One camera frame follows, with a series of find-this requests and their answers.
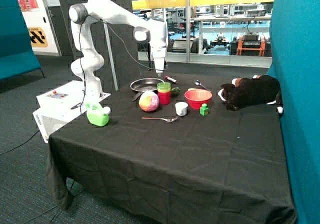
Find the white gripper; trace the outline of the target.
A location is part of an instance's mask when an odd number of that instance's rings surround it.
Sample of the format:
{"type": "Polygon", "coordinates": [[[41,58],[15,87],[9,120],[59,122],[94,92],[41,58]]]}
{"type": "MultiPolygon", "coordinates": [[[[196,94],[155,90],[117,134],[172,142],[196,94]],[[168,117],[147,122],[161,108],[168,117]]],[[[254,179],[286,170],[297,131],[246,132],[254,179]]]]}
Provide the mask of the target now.
{"type": "Polygon", "coordinates": [[[165,70],[166,47],[151,47],[151,55],[154,61],[154,68],[158,77],[162,76],[165,70]]]}

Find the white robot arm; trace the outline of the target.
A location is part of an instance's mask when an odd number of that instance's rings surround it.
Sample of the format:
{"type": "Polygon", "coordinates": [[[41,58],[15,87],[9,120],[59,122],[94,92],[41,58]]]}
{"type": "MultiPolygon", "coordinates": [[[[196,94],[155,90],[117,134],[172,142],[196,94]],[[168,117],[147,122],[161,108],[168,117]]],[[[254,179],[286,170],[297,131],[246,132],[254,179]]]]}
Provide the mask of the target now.
{"type": "Polygon", "coordinates": [[[71,63],[71,70],[83,81],[84,102],[99,101],[104,95],[101,80],[95,75],[95,71],[105,64],[104,57],[95,48],[98,38],[106,35],[102,26],[131,26],[133,40],[150,45],[156,73],[161,75],[166,69],[168,28],[165,20],[155,17],[145,20],[111,0],[74,4],[68,15],[73,43],[80,52],[80,57],[71,63]]]}

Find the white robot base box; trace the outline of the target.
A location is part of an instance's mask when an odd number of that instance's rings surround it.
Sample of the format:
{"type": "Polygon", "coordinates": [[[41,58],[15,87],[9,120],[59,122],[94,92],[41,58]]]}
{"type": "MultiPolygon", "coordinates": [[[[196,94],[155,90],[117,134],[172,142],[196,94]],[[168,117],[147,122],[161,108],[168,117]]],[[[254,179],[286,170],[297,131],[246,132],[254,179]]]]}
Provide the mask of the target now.
{"type": "Polygon", "coordinates": [[[86,112],[83,97],[84,83],[77,80],[36,97],[40,108],[33,112],[33,117],[46,144],[52,133],[86,112]],[[82,109],[71,110],[78,103],[83,103],[82,109]]]}

